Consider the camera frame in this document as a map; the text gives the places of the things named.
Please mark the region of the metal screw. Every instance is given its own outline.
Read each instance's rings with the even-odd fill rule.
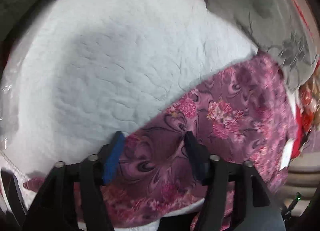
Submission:
[[[96,160],[98,160],[98,159],[99,159],[99,157],[98,157],[97,155],[95,155],[95,154],[90,155],[90,156],[88,157],[88,160],[89,160],[89,161],[96,161]]]
[[[210,155],[210,160],[212,161],[219,161],[220,160],[220,157],[218,155]]]
[[[54,166],[55,166],[56,168],[62,168],[64,165],[65,165],[65,164],[64,164],[63,161],[58,161],[58,162],[56,162],[56,163],[54,164]]]
[[[252,168],[253,167],[253,163],[250,160],[245,161],[244,165],[246,165],[248,168]]]

